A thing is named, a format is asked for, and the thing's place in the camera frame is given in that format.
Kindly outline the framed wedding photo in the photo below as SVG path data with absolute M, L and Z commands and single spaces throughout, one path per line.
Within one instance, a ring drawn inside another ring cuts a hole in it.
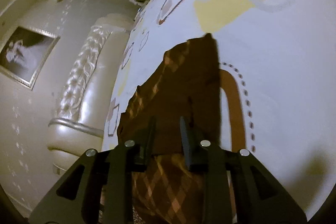
M 60 36 L 39 28 L 17 26 L 1 48 L 1 73 L 33 89 L 59 39 Z

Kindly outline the white patterned bed sheet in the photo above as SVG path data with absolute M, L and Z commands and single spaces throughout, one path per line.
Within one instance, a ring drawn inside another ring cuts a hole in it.
M 224 148 L 246 148 L 315 217 L 335 186 L 335 0 L 150 0 L 134 19 L 102 149 L 164 53 L 211 34 Z

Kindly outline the cream tufted leather headboard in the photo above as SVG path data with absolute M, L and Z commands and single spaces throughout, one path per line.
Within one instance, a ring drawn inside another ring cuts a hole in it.
M 90 148 L 101 151 L 110 98 L 132 26 L 130 17 L 112 13 L 91 27 L 49 121 L 47 148 L 54 173 L 63 175 Z

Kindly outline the brown plaid knit sweater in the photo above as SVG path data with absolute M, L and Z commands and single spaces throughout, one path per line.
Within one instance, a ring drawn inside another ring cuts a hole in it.
M 132 175 L 133 206 L 145 223 L 200 223 L 204 179 L 183 156 L 180 119 L 193 121 L 209 141 L 219 139 L 220 77 L 217 44 L 210 34 L 168 50 L 138 86 L 121 114 L 119 141 L 133 139 L 155 118 L 153 153 L 145 172 Z

